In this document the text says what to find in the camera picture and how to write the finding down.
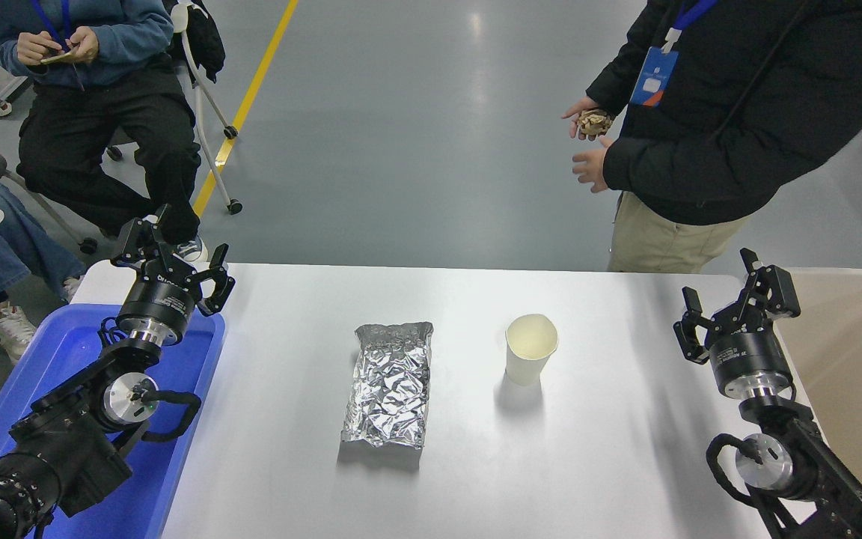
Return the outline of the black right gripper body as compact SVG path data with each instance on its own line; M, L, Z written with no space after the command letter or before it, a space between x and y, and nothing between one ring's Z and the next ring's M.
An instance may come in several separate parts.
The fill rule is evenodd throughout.
M784 390L793 375L773 329L733 333L709 346L709 364L719 390Z

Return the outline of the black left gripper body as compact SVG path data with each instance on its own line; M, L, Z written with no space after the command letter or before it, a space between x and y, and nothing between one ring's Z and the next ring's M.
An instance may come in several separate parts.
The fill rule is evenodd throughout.
M192 294L160 275L138 273L115 320L127 335L144 333L154 340L181 340L195 311Z

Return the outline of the standing person's left hand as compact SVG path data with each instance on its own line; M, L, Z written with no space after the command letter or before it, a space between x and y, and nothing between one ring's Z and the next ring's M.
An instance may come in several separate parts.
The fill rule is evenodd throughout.
M614 140L601 135L596 137L596 142L601 147L579 151L572 156L572 174L579 184L588 186L591 193L598 194L610 189L603 174L603 164Z

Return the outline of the seated person's left hand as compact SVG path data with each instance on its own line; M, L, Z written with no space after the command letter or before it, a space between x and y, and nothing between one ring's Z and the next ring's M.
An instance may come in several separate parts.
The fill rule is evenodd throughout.
M79 26L66 38L69 51L63 59L65 64L91 64L98 58L100 42L92 27Z

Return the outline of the seated person's right hand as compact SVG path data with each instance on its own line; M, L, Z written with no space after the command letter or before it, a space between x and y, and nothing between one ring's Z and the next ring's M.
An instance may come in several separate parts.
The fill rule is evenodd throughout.
M40 33L20 33L16 42L16 56L20 64L38 66L43 59L64 54L62 45L52 39L47 31Z

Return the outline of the standing person's right hand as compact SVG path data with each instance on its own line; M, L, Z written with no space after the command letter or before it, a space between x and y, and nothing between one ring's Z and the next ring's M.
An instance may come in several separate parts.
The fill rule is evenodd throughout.
M577 103L570 106L561 116L561 119L568 120L570 122L570 130L569 137L572 139L578 139L582 141L592 141L596 139L596 136L588 136L584 134L578 126L578 119L584 112L589 112L593 109L598 109L599 104L592 100L589 96L582 96L581 99L578 100Z

